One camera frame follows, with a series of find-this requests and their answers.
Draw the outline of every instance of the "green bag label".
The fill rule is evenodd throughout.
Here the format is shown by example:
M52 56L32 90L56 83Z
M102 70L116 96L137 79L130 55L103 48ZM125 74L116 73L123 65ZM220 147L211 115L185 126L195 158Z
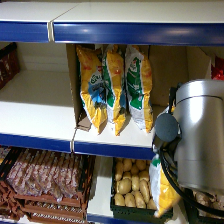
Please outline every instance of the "green bag label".
M141 60L135 57L127 72L128 91L132 99L130 105L138 110L142 109L142 83L141 83Z

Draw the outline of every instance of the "yellow chip bag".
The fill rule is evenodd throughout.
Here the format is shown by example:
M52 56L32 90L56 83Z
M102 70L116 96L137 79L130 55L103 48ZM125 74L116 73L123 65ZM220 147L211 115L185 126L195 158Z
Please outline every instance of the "yellow chip bag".
M108 45L103 56L103 79L106 86L108 121L115 135L125 122L124 59L118 45Z
M105 88L102 80L101 50L76 46L80 62L80 96L90 122L99 134L100 125L107 119Z
M153 123L150 102L152 71L148 57L139 51L138 46L127 46L125 78L131 116L141 130L149 133Z
M156 155L150 163L149 175L151 193L157 207L157 211L154 215L159 218L178 203L180 196L167 180L158 155Z

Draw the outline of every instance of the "store shelf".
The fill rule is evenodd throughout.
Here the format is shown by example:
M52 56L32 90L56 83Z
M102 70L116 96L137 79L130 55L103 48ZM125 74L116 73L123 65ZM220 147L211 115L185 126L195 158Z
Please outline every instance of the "store shelf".
M54 20L56 42L223 45L224 2L85 2Z
M0 92L0 144L70 152L74 107L68 73L22 71Z
M113 158L96 157L90 200L87 209L87 220L99 223L137 224L139 222L116 219L110 210ZM179 206L174 208L173 219L167 224L186 224Z
M128 115L120 136L115 136L109 123L102 125L97 135L93 126L89 132L77 130L74 138L74 151L81 154L151 159L152 133L145 133Z
M0 41L48 42L51 21L75 7L73 3L4 2L0 4Z

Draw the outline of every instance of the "potato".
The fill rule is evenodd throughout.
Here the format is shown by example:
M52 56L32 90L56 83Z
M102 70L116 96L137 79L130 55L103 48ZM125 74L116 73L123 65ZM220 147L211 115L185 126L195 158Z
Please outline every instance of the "potato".
M138 172L139 172L138 167L136 166L136 164L133 164L133 166L131 168L131 174L135 175L135 174L138 174Z
M136 160L136 166L138 167L139 170L144 170L146 168L146 161L145 160Z
M124 202L127 207L132 207L132 208L136 207L135 197L131 193L128 193L125 195Z
M120 194L127 194L131 191L131 181L129 179L123 179L118 185L118 191Z
M138 175L133 175L131 180L132 180L132 190L133 191L139 191L139 182L140 182L140 180L139 180Z
M135 192L135 203L137 208L146 208L145 201L139 191Z
M149 171L143 170L142 172L139 173L139 179L141 180L146 180L146 182L149 181Z
M152 198L149 200L149 203L147 204L147 209L157 210L156 204Z
M131 170L132 167L131 159L124 159L123 164L124 164L124 172Z
M143 195L144 201L146 204L149 203L150 194L149 194L149 187L145 180L141 180L139 184L140 192Z
M123 174L123 179L126 179L126 178L128 178L128 179L131 180L131 173L130 173L130 172L125 172L125 173Z
M124 172L124 165L122 162L117 162L115 167L115 180L119 181L122 178Z
M115 200L115 205L125 206L124 197L121 194L115 194L114 200Z
M123 158L117 157L116 162L123 162Z
M150 181L148 182L148 187L149 187L149 196L151 198L152 197L152 192L151 192L151 183L150 183Z
M114 188L115 188L115 192L116 192L116 193L119 193L118 186L119 186L120 182L121 182L121 181L116 181L116 182L115 182L115 186L114 186Z

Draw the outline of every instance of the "blue shelf edge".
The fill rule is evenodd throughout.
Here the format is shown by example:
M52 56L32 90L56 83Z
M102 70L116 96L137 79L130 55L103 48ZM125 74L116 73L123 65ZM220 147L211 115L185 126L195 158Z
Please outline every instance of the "blue shelf edge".
M87 213L87 221L88 222L99 222L99 223L110 223L110 224L150 224L149 222L137 222L137 221L130 221L125 219L116 219L113 217L106 217L100 215L94 215Z
M0 145L71 152L70 141L9 134L0 134Z
M224 23L54 22L57 43L224 46Z
M89 142L74 142L74 152L77 154L88 154L108 157L123 157L131 159L151 160L155 153L151 148L97 144Z
M47 22L5 22L0 21L0 41L38 42L48 40Z

